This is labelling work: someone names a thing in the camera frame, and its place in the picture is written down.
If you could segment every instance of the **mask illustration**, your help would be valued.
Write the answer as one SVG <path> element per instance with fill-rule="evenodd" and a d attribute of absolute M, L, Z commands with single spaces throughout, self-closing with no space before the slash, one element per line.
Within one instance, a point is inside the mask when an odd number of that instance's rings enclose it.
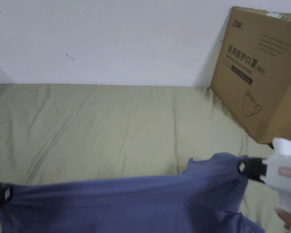
<path fill-rule="evenodd" d="M 257 104 L 255 99 L 252 97 L 250 90 L 246 91 L 244 94 L 243 103 L 242 112 L 245 117 L 253 116 L 261 111 L 261 105 Z"/>

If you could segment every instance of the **hand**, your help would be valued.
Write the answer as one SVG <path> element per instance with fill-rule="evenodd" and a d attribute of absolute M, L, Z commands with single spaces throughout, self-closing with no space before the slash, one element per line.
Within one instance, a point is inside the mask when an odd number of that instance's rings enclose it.
<path fill-rule="evenodd" d="M 276 208 L 275 211 L 278 217 L 284 221 L 285 223 L 284 228 L 290 229 L 291 228 L 291 213 L 279 208 Z"/>

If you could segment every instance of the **red logo sticker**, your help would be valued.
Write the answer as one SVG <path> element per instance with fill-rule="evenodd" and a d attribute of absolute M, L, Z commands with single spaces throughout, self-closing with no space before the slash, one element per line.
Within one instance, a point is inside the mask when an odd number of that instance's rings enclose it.
<path fill-rule="evenodd" d="M 278 175 L 291 179 L 291 167 L 279 167 Z"/>

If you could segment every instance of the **mattress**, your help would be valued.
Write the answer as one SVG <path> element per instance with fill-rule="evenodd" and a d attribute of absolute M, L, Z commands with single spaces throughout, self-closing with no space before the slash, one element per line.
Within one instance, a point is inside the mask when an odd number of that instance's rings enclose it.
<path fill-rule="evenodd" d="M 268 157 L 209 88 L 0 85 L 0 182 L 177 174 L 217 152 Z M 241 212 L 283 232 L 277 193 L 250 181 Z"/>

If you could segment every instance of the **wrinkled fabric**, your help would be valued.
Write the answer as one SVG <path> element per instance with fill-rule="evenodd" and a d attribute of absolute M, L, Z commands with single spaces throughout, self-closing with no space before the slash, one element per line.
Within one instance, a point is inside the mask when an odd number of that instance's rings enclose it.
<path fill-rule="evenodd" d="M 264 232 L 239 212 L 240 159 L 190 159 L 177 176 L 15 185 L 2 232 Z"/>

